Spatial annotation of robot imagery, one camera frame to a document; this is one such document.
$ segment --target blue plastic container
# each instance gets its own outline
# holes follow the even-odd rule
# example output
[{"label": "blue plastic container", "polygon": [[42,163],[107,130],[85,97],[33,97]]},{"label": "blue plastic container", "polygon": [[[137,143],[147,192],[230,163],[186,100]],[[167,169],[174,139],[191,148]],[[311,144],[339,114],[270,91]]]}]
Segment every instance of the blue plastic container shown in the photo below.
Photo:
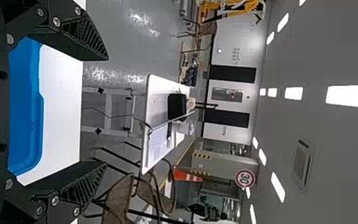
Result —
[{"label": "blue plastic container", "polygon": [[39,92],[42,44],[24,38],[9,54],[10,140],[8,170],[22,175],[42,157],[44,100]]}]

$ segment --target white ceiling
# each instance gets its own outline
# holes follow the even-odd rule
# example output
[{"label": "white ceiling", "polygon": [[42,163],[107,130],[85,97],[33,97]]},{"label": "white ceiling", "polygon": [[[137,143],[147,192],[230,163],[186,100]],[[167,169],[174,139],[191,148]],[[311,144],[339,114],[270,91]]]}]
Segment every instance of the white ceiling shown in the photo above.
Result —
[{"label": "white ceiling", "polygon": [[[255,136],[267,155],[242,223],[358,223],[358,108],[327,105],[327,87],[358,85],[358,0],[275,0],[261,88],[279,88],[259,99]],[[287,25],[277,33],[286,12]],[[283,98],[285,87],[304,87],[302,101]],[[298,138],[315,148],[309,189],[292,180]],[[271,183],[275,172],[286,191],[281,203]]]}]

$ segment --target desk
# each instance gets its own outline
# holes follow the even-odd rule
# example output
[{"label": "desk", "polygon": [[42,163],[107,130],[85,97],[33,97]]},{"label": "desk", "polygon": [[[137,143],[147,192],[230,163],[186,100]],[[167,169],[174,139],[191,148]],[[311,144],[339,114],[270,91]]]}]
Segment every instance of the desk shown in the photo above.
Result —
[{"label": "desk", "polygon": [[[190,94],[190,88],[188,86],[181,85],[163,77],[149,75],[147,77],[145,93],[145,122],[152,127],[159,126],[159,124],[166,122],[168,120],[168,95],[179,91],[187,97]],[[166,150],[159,153],[156,158],[151,159],[149,158],[148,135],[149,130],[145,127],[142,141],[143,152],[141,172],[143,175],[185,139],[184,134],[175,133],[173,137],[174,144],[167,146]]]}]

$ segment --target white table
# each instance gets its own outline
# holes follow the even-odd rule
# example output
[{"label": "white table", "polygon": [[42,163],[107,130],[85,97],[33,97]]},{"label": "white table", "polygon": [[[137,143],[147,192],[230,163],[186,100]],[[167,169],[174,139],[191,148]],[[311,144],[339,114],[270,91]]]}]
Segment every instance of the white table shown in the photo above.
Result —
[{"label": "white table", "polygon": [[[86,0],[75,2],[86,8]],[[23,185],[80,161],[82,77],[81,61],[42,47],[39,64],[40,92],[45,100],[42,158],[33,170],[18,176]]]},{"label": "white table", "polygon": [[[147,77],[145,93],[145,122],[152,127],[159,126],[159,124],[166,122],[168,120],[168,96],[171,93],[177,92],[185,94],[188,97],[190,88],[163,77],[149,75]],[[168,145],[166,150],[159,153],[156,158],[150,158],[150,155],[153,155],[153,152],[149,151],[148,135],[149,129],[145,127],[142,141],[143,153],[141,172],[143,175],[185,139],[184,134],[174,133],[173,144]]]}]

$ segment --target number 30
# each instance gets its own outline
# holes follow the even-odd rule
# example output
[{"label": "number 30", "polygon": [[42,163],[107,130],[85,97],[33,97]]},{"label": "number 30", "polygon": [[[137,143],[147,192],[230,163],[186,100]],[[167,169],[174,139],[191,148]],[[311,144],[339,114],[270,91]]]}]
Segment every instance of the number 30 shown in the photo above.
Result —
[{"label": "number 30", "polygon": [[245,185],[247,185],[247,184],[249,184],[251,181],[249,180],[251,177],[249,176],[249,175],[247,175],[247,174],[241,174],[241,179],[240,179],[240,182],[242,183],[242,184],[245,184]]}]

